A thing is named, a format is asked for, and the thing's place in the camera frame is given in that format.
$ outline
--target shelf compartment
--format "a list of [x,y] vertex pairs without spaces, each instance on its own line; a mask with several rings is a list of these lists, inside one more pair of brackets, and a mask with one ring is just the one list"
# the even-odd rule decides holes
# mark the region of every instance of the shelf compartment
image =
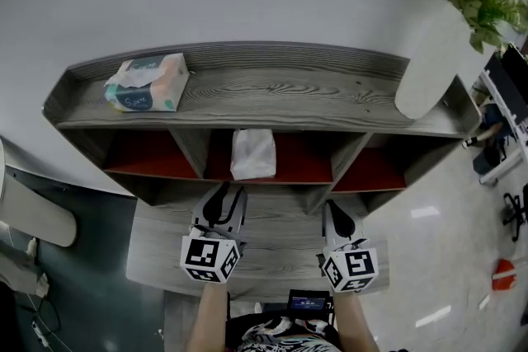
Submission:
[[103,170],[140,176],[197,178],[176,141],[166,130],[117,130]]
[[403,173],[382,148],[364,148],[332,192],[403,190],[406,187]]
[[[276,145],[275,177],[248,179],[244,184],[324,185],[332,183],[330,151],[317,132],[273,133]],[[231,150],[233,131],[214,130],[211,134],[205,179],[232,181]]]

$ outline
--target gray floor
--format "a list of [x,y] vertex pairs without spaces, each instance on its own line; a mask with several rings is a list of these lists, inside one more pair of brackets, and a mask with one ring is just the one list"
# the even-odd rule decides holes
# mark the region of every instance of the gray floor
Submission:
[[[163,351],[164,292],[125,277],[135,199],[59,184],[8,171],[20,182],[75,214],[78,239],[70,248],[40,244],[38,260],[52,280],[50,299],[62,323],[57,333],[73,351]],[[30,239],[14,229],[17,249],[26,249]],[[6,231],[0,239],[10,244]],[[18,303],[30,306],[26,295]],[[55,319],[45,304],[42,314],[53,329]],[[31,329],[29,312],[18,308],[17,320],[28,352],[42,351]],[[53,336],[54,352],[67,351]]]

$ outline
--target white vase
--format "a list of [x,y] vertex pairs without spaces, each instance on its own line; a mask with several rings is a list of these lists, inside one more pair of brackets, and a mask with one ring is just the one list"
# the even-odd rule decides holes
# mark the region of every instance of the white vase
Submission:
[[419,119],[446,93],[456,74],[466,88],[483,71],[494,46],[484,44],[484,53],[469,43],[472,30],[450,3],[437,14],[411,57],[394,102],[409,119]]

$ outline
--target white floor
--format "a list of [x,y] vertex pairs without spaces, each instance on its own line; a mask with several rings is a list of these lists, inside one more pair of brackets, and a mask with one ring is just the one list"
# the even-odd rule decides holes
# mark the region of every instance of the white floor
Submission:
[[[386,232],[389,240],[390,288],[361,297],[382,351],[512,351],[528,333],[520,326],[528,301],[528,227],[513,244],[501,215],[502,195],[521,193],[528,166],[489,188],[479,184],[473,155],[458,148],[365,220],[368,232]],[[518,282],[494,293],[499,257],[514,261]],[[433,314],[443,317],[424,324]]]

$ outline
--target screen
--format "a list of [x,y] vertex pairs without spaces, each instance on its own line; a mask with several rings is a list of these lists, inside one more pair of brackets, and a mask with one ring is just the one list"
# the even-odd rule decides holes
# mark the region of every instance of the screen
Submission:
[[290,309],[323,310],[326,298],[300,298],[294,296],[291,299]]
[[525,103],[528,103],[528,64],[525,59],[515,48],[510,47],[502,56],[501,64]]

